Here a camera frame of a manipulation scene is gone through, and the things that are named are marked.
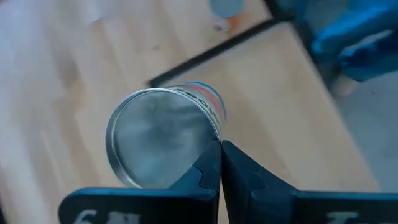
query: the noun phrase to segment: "wooden floor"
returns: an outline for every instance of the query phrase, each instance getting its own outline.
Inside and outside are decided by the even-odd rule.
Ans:
[[[268,17],[260,0],[247,0],[239,27],[222,33],[207,1],[0,2],[0,199],[9,223],[58,223],[71,191],[122,187],[103,146],[119,101]],[[236,104],[228,137],[297,187],[377,190],[291,27],[261,38],[215,60],[219,70],[193,71]]]

